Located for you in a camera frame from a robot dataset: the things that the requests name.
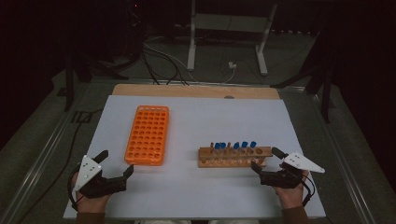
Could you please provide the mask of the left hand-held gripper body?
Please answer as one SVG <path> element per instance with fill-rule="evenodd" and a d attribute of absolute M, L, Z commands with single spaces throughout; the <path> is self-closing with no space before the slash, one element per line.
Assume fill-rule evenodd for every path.
<path fill-rule="evenodd" d="M 90 199 L 126 190 L 127 180 L 124 180 L 123 175 L 106 178 L 102 176 L 102 173 L 100 163 L 96 163 L 92 158 L 84 155 L 78 166 L 78 177 L 74 190 Z"/>

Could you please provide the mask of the power strip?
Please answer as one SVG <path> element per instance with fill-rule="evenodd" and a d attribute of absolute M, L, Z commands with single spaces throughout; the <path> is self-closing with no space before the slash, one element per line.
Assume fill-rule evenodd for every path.
<path fill-rule="evenodd" d="M 291 34 L 291 35 L 311 35 L 310 32 L 292 31 L 292 30 L 276 30 L 271 29 L 271 32 L 276 35 Z"/>

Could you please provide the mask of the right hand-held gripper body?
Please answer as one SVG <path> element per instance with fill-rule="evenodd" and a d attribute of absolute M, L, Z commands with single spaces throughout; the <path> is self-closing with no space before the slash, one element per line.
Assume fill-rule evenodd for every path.
<path fill-rule="evenodd" d="M 282 189 L 294 189 L 303 181 L 303 170 L 325 173 L 325 169 L 298 152 L 288 153 L 277 172 L 262 171 L 261 184 Z"/>

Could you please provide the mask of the metal floor rail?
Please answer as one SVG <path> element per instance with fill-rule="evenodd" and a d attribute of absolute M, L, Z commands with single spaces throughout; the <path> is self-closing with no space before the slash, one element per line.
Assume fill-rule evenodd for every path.
<path fill-rule="evenodd" d="M 52 92 L 0 151 L 0 224 L 17 223 L 88 88 L 77 84 L 69 110 L 65 99 Z"/>
<path fill-rule="evenodd" d="M 112 79 L 112 78 L 94 78 L 92 83 L 103 83 L 103 84 L 135 84 L 135 85 L 149 85 L 149 86 L 181 86 L 181 87 L 240 87 L 240 88 L 270 88 L 270 85 L 260 85 L 260 84 L 227 84 L 227 83 L 214 83 L 214 82 L 198 82 L 198 81 L 170 81 L 167 83 L 167 80 L 157 80 L 156 83 L 152 79 L 148 78 L 129 78 L 129 79 Z M 303 92 L 303 86 L 289 86 L 283 89 L 283 91 L 291 91 L 291 92 Z"/>
<path fill-rule="evenodd" d="M 316 95 L 312 95 L 312 94 L 308 94 L 307 97 L 315 111 L 316 116 L 319 119 L 319 123 L 322 126 L 323 131 L 325 132 L 327 138 L 330 140 L 331 153 L 334 156 L 338 170 L 344 180 L 347 192 L 361 219 L 361 223 L 377 224 L 377 222 L 375 221 L 375 217 L 373 216 L 365 198 L 363 197 L 361 188 L 358 182 L 356 181 L 356 178 L 352 174 L 350 166 L 347 164 L 347 159 L 344 156 L 338 141 L 336 140 L 331 125 L 327 123 L 321 115 L 320 112 L 321 103 L 319 101 L 319 98 Z"/>

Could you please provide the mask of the dark equipment tower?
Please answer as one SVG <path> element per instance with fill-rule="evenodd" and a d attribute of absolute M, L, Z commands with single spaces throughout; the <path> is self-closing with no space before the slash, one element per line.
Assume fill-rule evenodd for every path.
<path fill-rule="evenodd" d="M 122 55 L 135 61 L 141 52 L 146 30 L 143 0 L 122 0 L 126 20 L 126 39 Z"/>

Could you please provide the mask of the person's white trousers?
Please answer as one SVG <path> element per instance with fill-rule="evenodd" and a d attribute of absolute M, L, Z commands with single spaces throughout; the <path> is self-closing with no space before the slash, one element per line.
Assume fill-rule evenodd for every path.
<path fill-rule="evenodd" d="M 135 220 L 134 224 L 260 224 L 259 220 Z"/>

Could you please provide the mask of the white metal stand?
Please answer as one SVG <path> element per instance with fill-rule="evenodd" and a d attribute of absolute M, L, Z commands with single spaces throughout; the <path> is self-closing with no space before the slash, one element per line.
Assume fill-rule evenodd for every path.
<path fill-rule="evenodd" d="M 233 31 L 260 33 L 261 42 L 255 47 L 260 74 L 266 76 L 268 68 L 264 59 L 264 47 L 270 34 L 277 3 L 272 3 L 269 13 L 265 17 L 249 17 L 217 14 L 205 14 L 196 12 L 196 0 L 191 0 L 191 32 L 190 47 L 187 60 L 187 70 L 193 71 L 195 66 L 196 37 L 195 32 L 199 30 L 209 31 Z"/>

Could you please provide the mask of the white table mat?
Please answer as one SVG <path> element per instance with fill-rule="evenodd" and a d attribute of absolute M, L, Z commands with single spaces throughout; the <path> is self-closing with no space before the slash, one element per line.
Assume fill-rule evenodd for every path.
<path fill-rule="evenodd" d="M 140 105 L 170 109 L 163 164 L 136 166 L 127 189 L 114 194 L 106 217 L 115 219 L 265 219 L 280 217 L 274 190 L 249 168 L 201 168 L 199 147 L 251 142 L 300 150 L 285 104 L 280 100 L 111 96 L 88 156 L 103 150 L 106 177 L 127 168 L 124 152 Z"/>

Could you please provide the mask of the person's left hand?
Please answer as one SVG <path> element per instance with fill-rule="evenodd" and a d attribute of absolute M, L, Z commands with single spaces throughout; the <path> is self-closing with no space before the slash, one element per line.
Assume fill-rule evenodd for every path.
<path fill-rule="evenodd" d="M 110 199 L 110 195 L 90 199 L 83 196 L 79 191 L 76 191 L 75 195 L 79 213 L 104 213 Z"/>

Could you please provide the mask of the orange plastic tube rack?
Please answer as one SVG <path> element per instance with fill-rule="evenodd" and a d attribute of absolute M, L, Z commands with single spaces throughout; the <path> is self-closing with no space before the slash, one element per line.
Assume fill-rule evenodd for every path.
<path fill-rule="evenodd" d="M 135 111 L 124 160 L 134 165 L 162 165 L 168 123 L 167 106 L 140 105 Z"/>

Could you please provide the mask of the black tripod stand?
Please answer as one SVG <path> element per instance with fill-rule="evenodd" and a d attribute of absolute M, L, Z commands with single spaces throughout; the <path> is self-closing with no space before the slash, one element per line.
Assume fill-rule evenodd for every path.
<path fill-rule="evenodd" d="M 307 94 L 317 94 L 319 90 L 322 90 L 322 98 L 320 100 L 320 114 L 323 119 L 329 123 L 329 108 L 330 108 L 330 95 L 332 85 L 332 72 L 334 69 L 334 63 L 321 63 L 314 65 L 311 68 L 303 72 L 299 72 L 297 75 L 288 78 L 280 83 L 272 84 L 271 88 L 284 89 L 290 84 L 297 82 L 305 77 L 310 77 L 308 83 L 304 87 Z"/>
<path fill-rule="evenodd" d="M 64 70 L 65 70 L 65 89 L 66 97 L 65 111 L 71 108 L 75 98 L 74 75 L 77 75 L 81 82 L 90 82 L 92 74 L 90 68 L 93 67 L 102 71 L 104 74 L 115 79 L 126 80 L 127 77 L 121 76 L 109 67 L 96 61 L 80 49 L 70 49 L 64 52 Z"/>

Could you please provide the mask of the wooden tube rack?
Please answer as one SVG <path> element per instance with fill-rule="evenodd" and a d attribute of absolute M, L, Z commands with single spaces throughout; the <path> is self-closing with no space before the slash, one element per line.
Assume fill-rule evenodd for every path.
<path fill-rule="evenodd" d="M 226 143 L 226 153 L 215 155 L 213 153 L 215 143 L 211 143 L 209 147 L 200 147 L 198 149 L 198 166 L 200 168 L 239 168 L 249 167 L 252 161 L 255 161 L 264 167 L 265 160 L 272 157 L 271 147 L 257 147 L 254 148 L 254 153 L 250 152 L 249 145 L 247 145 L 247 152 L 241 152 L 241 145 L 237 154 L 233 154 L 233 144 Z"/>

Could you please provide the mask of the person's right hand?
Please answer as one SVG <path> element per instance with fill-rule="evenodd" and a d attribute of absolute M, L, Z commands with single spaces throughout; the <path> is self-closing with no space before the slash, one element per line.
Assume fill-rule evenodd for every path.
<path fill-rule="evenodd" d="M 291 209 L 303 205 L 304 185 L 302 183 L 294 189 L 274 187 L 274 190 L 283 209 Z"/>

